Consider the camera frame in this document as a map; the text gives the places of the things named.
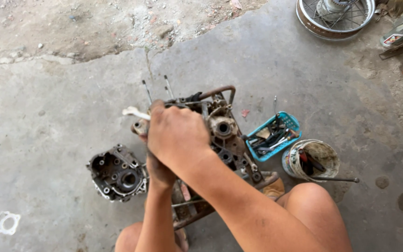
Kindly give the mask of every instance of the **dirt ground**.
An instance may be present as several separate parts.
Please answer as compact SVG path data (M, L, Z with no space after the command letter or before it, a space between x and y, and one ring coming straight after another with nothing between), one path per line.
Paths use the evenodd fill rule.
M0 0L0 63L46 54L87 61L133 48L165 49L266 0Z

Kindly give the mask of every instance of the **hand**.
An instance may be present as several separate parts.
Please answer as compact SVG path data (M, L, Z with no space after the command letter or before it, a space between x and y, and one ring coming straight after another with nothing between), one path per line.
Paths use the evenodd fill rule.
M139 138L147 143L147 135L141 134ZM150 184L160 189L170 189L175 183L175 174L158 160L153 153L147 151L146 167L150 176Z
M162 100L150 106L149 150L177 175L197 165L212 152L202 116L187 108L165 108Z

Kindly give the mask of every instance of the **dirty bucket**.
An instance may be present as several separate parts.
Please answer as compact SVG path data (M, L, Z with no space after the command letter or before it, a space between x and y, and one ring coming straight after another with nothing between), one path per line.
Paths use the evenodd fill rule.
M301 162L299 161L298 152L300 149L303 149L306 153L311 155L326 169L325 172L313 169L313 177L333 178L339 173L340 160L334 149L323 141L309 139L295 143L290 149L287 149L283 153L283 169L291 177L305 179L307 181L326 182L326 180L313 179L305 174L301 168Z

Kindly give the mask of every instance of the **concrete floor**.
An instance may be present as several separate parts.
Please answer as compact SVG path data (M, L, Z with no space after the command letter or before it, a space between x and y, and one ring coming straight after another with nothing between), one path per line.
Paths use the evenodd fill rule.
M378 58L387 30L382 20L352 41L325 42L299 24L294 3L271 0L164 52L0 65L0 211L21 215L14 235L0 234L0 251L109 252L122 228L142 220L144 196L110 203L85 164L117 143L144 160L129 130L135 119L121 110L146 109L143 79L152 97L166 99L164 74L181 96L235 85L233 112L246 133L272 116L278 95L278 109L298 118L304 139L338 152L339 175L361 179L324 184L355 251L403 251L403 55ZM251 111L246 119L242 109ZM290 188L300 181L283 174L280 158L260 165ZM389 187L376 187L379 176ZM241 251L216 214L187 230L191 251Z

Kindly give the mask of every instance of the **leg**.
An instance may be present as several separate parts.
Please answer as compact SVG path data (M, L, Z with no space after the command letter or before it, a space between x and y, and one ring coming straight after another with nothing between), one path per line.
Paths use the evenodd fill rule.
M307 226L329 251L352 251L339 209L323 187L299 184L276 202Z
M132 225L124 228L116 240L115 252L134 252L136 249L136 244L139 240L141 229L142 221L133 223ZM175 252L182 252L178 245L176 246Z

